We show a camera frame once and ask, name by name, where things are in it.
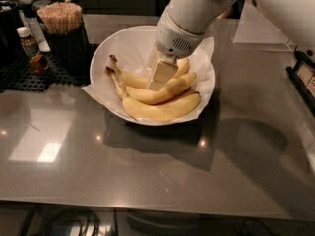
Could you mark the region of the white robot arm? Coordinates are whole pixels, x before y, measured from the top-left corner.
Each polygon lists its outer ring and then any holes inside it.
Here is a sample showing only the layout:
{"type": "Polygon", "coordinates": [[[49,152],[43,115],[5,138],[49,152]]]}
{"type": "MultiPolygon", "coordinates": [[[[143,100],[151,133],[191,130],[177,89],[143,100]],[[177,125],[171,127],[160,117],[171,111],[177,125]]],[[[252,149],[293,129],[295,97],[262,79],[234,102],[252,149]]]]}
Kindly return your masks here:
{"type": "MultiPolygon", "coordinates": [[[[175,74],[179,58],[190,56],[206,29],[236,0],[170,0],[158,23],[149,56],[147,88],[161,89],[175,74]]],[[[315,0],[244,0],[254,6],[297,47],[315,52],[315,0]]]]}

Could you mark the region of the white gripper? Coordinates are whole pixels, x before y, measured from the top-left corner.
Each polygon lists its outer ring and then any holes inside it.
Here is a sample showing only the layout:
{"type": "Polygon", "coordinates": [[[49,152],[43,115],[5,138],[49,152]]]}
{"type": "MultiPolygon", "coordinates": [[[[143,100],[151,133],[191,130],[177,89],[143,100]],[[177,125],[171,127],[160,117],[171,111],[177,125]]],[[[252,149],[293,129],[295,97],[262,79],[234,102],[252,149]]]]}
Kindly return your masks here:
{"type": "Polygon", "coordinates": [[[176,61],[159,58],[159,52],[177,58],[190,56],[203,40],[205,27],[203,8],[165,8],[157,24],[157,44],[147,62],[152,69],[147,89],[159,91],[178,71],[176,61]]]}

